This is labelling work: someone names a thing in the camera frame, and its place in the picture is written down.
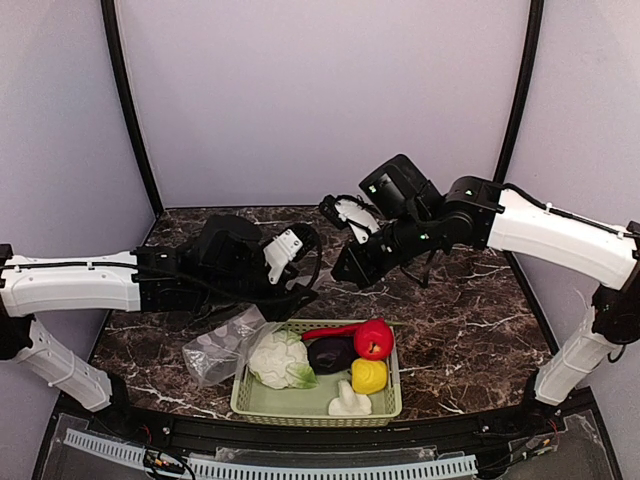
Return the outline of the white cauliflower toy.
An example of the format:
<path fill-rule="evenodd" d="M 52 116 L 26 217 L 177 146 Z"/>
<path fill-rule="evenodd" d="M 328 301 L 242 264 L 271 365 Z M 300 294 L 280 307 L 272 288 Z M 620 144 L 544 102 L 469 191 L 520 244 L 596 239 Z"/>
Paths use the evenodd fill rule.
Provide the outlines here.
<path fill-rule="evenodd" d="M 306 390 L 318 385 L 301 336 L 287 330 L 267 334 L 250 356 L 248 369 L 256 380 L 274 390 Z"/>

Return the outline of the clear zip top bag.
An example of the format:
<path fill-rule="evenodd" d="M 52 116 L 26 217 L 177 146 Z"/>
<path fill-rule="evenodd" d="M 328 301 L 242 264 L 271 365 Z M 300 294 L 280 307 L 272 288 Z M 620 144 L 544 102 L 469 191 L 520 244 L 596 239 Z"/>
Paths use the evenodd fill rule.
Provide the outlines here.
<path fill-rule="evenodd" d="M 186 368 L 199 387 L 218 385 L 241 371 L 262 339 L 282 326 L 267 321 L 251 306 L 186 343 L 182 347 Z"/>

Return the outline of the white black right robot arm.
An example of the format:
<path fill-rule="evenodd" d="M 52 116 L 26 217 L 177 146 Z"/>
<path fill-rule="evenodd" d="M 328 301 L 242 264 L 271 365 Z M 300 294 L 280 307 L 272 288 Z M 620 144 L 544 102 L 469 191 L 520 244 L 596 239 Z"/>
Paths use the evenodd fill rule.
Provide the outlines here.
<path fill-rule="evenodd" d="M 639 225 L 602 223 L 543 203 L 514 184 L 475 176 L 442 194 L 404 154 L 359 184 L 366 195 L 327 195 L 320 211 L 353 230 L 332 276 L 368 288 L 395 268 L 456 245 L 539 258 L 598 281 L 577 330 L 531 378 L 525 402 L 555 407 L 618 347 L 639 339 Z"/>

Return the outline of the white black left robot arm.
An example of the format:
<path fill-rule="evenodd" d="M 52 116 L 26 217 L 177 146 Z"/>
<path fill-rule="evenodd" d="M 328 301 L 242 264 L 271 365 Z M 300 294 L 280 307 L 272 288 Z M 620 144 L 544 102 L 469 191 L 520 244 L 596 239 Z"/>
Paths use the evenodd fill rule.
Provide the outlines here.
<path fill-rule="evenodd" d="M 294 263 L 322 245 L 313 227 L 294 223 L 270 240 L 251 221 L 213 215 L 177 247 L 141 246 L 86 258 L 39 259 L 1 247 L 1 358 L 25 365 L 95 414 L 128 413 L 124 381 L 96 369 L 56 340 L 37 314 L 73 310 L 193 312 L 253 304 L 283 321 L 314 297 Z"/>

